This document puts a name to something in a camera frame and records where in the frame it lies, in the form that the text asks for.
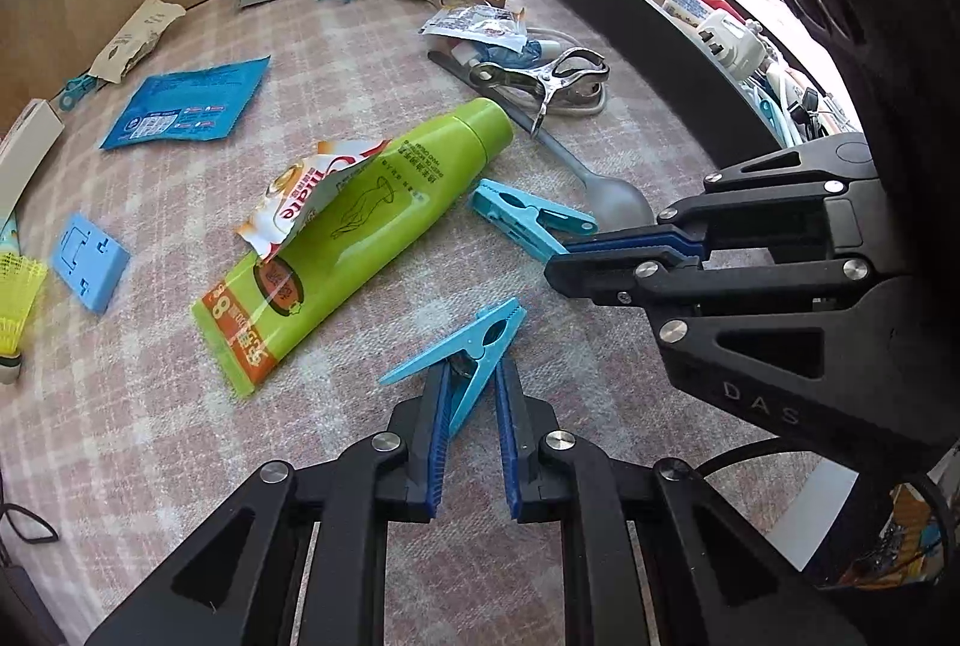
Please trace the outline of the grey metal spoon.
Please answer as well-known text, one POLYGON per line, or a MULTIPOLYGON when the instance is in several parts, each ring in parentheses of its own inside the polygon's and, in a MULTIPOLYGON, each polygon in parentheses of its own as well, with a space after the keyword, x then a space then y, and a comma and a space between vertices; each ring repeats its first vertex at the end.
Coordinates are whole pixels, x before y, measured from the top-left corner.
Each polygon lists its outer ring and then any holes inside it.
POLYGON ((589 209, 596 217, 597 224, 601 227, 602 232, 618 232, 619 230, 636 229, 636 227, 646 227, 654 224, 656 215, 652 212, 651 204, 649 204, 647 197, 644 196, 640 188, 636 188, 635 185, 631 185, 626 180, 615 178, 615 176, 593 172, 573 152, 565 148, 562 142, 558 141, 545 128, 544 123, 542 123, 535 136, 529 133, 527 128, 539 108, 539 105, 530 95, 517 89, 508 89, 508 87, 473 84, 469 73, 475 64, 473 66, 460 64, 459 61, 455 61, 451 53, 431 50, 428 53, 428 59, 434 64, 438 64, 439 68, 443 68, 444 71, 448 71, 448 73, 457 77, 462 84, 469 86, 472 91, 489 98, 491 102, 498 103, 501 109, 505 110, 506 115, 530 139, 539 142, 540 146, 544 146, 548 152, 553 154, 553 157, 558 158, 583 183, 589 209))

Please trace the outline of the white plug adapter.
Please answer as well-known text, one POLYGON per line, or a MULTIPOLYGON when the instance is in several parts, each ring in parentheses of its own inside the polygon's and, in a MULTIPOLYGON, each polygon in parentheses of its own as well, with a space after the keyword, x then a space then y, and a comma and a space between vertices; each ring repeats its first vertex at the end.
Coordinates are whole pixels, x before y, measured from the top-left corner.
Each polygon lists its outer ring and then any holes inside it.
POLYGON ((737 82, 756 73, 768 56, 765 45, 747 25, 727 11, 716 9, 697 27, 709 53, 737 82))

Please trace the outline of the white orange snack packet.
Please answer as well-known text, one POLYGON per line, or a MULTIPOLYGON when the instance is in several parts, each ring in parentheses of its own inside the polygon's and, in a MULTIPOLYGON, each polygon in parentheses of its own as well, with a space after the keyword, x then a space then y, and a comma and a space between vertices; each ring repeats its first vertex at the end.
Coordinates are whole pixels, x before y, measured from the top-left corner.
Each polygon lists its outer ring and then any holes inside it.
POLYGON ((520 52, 527 43, 524 16, 491 4, 439 9, 420 27, 420 35, 480 41, 520 52))

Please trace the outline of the white printed cardboard box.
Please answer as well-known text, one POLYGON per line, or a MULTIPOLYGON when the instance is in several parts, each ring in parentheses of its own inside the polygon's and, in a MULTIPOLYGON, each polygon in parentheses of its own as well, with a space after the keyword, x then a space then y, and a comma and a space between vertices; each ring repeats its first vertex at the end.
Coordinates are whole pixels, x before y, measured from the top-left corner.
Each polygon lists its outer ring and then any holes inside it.
POLYGON ((6 224, 32 175, 39 169, 64 123, 44 98, 33 98, 3 137, 0 155, 0 220, 6 224))

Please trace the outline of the green tube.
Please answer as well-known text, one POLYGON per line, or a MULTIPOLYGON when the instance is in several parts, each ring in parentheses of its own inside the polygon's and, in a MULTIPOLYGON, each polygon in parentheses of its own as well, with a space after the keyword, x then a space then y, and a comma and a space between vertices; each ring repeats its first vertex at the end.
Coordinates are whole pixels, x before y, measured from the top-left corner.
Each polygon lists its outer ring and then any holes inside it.
POLYGON ((509 146, 512 121, 475 98, 389 141, 268 263, 249 251, 192 305, 240 398, 364 282, 426 232, 509 146))

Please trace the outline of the white dotted tissue pack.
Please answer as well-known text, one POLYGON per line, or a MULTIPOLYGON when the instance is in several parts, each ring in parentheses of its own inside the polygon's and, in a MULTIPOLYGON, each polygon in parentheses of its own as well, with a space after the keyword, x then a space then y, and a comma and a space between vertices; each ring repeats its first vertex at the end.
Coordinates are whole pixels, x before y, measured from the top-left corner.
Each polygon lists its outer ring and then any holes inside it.
POLYGON ((669 16, 681 20, 683 24, 690 25, 693 29, 715 12, 715 9, 703 0, 664 0, 662 9, 669 16))

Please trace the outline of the small blue bottle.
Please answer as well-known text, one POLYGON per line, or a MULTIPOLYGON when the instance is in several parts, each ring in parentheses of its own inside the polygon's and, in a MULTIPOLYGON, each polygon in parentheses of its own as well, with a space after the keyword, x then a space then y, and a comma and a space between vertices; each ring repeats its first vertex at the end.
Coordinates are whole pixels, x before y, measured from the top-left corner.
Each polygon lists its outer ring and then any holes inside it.
POLYGON ((521 50, 488 45, 480 41, 476 41, 473 46, 477 50, 477 59, 480 63, 494 63, 512 70, 537 68, 553 61, 563 50, 563 45, 558 40, 537 40, 537 38, 529 38, 521 50))

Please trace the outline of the light blue cream tube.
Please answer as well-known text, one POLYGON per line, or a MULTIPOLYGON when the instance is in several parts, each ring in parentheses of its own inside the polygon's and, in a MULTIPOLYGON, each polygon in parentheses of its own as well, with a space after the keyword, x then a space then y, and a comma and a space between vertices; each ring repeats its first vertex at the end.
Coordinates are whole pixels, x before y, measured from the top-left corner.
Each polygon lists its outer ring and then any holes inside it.
POLYGON ((18 236, 18 226, 16 217, 10 215, 0 233, 0 253, 2 254, 20 254, 20 236, 18 236))

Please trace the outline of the blue phone stand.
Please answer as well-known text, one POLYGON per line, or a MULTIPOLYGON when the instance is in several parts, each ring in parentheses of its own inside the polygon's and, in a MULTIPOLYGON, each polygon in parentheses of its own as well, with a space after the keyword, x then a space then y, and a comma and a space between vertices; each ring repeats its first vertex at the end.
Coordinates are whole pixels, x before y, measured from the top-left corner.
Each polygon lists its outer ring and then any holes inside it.
POLYGON ((50 256, 55 274, 96 314, 107 310, 128 261, 130 254, 121 243, 82 214, 70 215, 50 256))

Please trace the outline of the blue wet wipes packet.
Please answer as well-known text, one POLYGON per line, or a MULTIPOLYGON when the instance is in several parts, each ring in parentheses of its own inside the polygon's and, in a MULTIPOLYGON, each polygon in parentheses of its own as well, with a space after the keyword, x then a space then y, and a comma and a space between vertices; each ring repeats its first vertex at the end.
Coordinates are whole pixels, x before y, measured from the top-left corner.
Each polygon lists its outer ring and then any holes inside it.
POLYGON ((231 134, 270 58, 149 76, 101 142, 101 151, 153 141, 208 142, 231 134))

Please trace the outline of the black storage tray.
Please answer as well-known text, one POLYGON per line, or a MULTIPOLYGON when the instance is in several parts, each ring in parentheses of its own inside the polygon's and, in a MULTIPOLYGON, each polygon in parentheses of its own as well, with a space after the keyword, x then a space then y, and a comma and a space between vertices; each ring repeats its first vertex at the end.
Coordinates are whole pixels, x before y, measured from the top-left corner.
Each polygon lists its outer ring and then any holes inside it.
POLYGON ((720 167, 779 148, 760 110, 662 0, 560 0, 607 38, 720 167))

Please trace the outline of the yellow shuttlecock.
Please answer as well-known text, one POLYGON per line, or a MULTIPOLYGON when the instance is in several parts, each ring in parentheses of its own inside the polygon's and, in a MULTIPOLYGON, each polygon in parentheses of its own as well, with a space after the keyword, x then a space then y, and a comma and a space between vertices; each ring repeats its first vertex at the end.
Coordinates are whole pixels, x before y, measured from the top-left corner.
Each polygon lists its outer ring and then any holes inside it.
POLYGON ((13 251, 2 253, 0 274, 0 359, 2 383, 11 384, 20 375, 21 336, 32 305, 46 280, 49 268, 36 259, 13 251))

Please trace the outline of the blue clothespin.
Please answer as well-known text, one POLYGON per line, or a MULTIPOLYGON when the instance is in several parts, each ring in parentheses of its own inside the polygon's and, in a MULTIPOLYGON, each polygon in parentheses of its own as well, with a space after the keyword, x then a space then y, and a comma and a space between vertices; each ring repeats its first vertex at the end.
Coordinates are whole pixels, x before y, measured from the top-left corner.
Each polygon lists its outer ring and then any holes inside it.
POLYGON ((483 178, 469 194, 469 206, 542 265, 553 256, 568 253, 555 233, 586 238, 599 231, 590 214, 490 178, 483 178))
POLYGON ((379 383, 397 383, 437 363, 462 362, 467 367, 466 384, 454 389, 449 419, 449 435, 455 437, 467 422, 526 316, 527 310, 516 297, 478 311, 475 320, 387 371, 386 375, 379 378, 379 383))

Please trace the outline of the blue scissor-shaped clip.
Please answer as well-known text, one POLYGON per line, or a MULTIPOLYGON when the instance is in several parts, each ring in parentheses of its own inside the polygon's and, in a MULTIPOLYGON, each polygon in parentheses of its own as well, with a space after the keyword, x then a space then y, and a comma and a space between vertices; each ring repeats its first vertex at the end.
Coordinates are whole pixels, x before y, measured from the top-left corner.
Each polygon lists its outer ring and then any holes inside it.
POLYGON ((91 74, 72 77, 65 82, 65 86, 60 92, 59 109, 62 112, 71 112, 78 103, 82 102, 83 98, 103 86, 104 82, 91 74))

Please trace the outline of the red pouch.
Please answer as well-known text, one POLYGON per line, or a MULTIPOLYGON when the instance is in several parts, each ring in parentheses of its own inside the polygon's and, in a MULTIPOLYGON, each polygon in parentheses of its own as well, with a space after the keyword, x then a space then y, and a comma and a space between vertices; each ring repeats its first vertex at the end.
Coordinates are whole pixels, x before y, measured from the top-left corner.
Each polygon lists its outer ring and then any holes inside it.
POLYGON ((732 16, 734 19, 737 19, 740 22, 740 24, 745 24, 745 22, 747 22, 747 19, 745 19, 745 17, 743 17, 743 15, 739 13, 739 11, 737 11, 737 9, 734 8, 734 6, 732 6, 732 4, 729 1, 726 1, 726 0, 700 0, 700 1, 703 1, 704 4, 706 4, 706 6, 709 6, 709 8, 711 9, 719 9, 720 11, 724 11, 725 13, 729 14, 729 16, 732 16))

